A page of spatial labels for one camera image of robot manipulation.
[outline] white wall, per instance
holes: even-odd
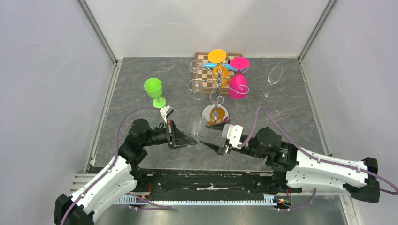
[[[297,57],[328,0],[87,0],[116,57]]]
[[[0,224],[54,224],[112,64],[74,0],[2,1],[0,33]]]
[[[330,150],[336,157],[374,157],[379,174],[398,184],[398,1],[338,1],[304,71]],[[381,187],[392,190],[381,183]],[[355,201],[362,224],[395,224],[397,196]]]

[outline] table surface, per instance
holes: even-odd
[[[157,77],[162,82],[163,97],[167,104],[174,107],[171,115],[176,126],[186,132],[189,118],[201,115],[209,104],[209,94],[202,100],[195,100],[188,91],[187,83],[192,74],[188,64],[193,58],[124,58],[113,92],[109,110],[97,147],[94,166],[105,166],[116,150],[115,133],[121,119],[132,110],[152,106],[152,99],[144,89],[148,78]],[[234,100],[225,96],[224,107],[230,114],[232,124],[243,126],[243,133],[248,134],[253,125],[254,113],[258,106],[271,112],[275,120],[291,138],[301,146],[323,154],[323,148],[314,116],[311,110],[303,76],[297,59],[248,58],[250,66],[245,73],[250,92],[246,98]],[[280,82],[270,89],[272,100],[265,101],[260,91],[269,86],[268,72],[274,65],[283,67]],[[119,140],[126,137],[131,123],[138,118],[145,118],[152,128],[161,122],[159,111],[142,110],[131,115],[123,124]],[[270,126],[276,133],[276,127],[260,114],[256,131]],[[223,144],[221,131],[207,130],[207,142]],[[232,152],[219,156],[208,147],[198,144],[170,150],[167,145],[146,147],[148,156],[140,163],[142,168],[175,168],[175,169],[215,169],[215,170],[269,170],[264,160]]]

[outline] blue object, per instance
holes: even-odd
[[[206,64],[203,63],[203,64],[202,64],[202,67],[203,67],[203,68],[207,68],[206,65],[209,67],[209,69],[213,69],[217,64],[216,64],[216,63],[211,63],[211,62],[206,63]],[[230,64],[227,64],[225,67],[226,67],[227,70],[229,70],[229,71],[237,72],[237,70],[234,69],[234,68],[232,68]]]

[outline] wooden board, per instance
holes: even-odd
[[[195,59],[196,60],[203,60],[205,63],[209,62],[209,59],[207,58],[207,55],[209,53],[203,53],[203,52],[197,52],[195,53]],[[237,53],[229,53],[228,54],[228,59],[233,59],[236,57],[242,57],[242,54],[237,54]],[[234,71],[228,71],[230,75],[235,75],[236,72]],[[192,79],[196,78],[196,73],[192,73]],[[207,68],[203,68],[203,70],[198,71],[198,78],[199,79],[211,79],[212,78],[212,72],[209,71]],[[214,84],[212,81],[202,81],[203,85],[203,90],[205,93],[210,94],[214,88]],[[221,94],[228,94],[228,88],[221,88],[220,90]]]

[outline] glass base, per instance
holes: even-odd
[[[166,105],[166,100],[163,97],[155,98],[152,102],[155,108],[163,108]]]
[[[267,90],[262,91],[262,92],[260,93],[260,96],[261,96],[261,98],[262,98],[263,100],[266,100],[266,101],[270,100],[270,98],[269,98],[269,91],[267,91]]]

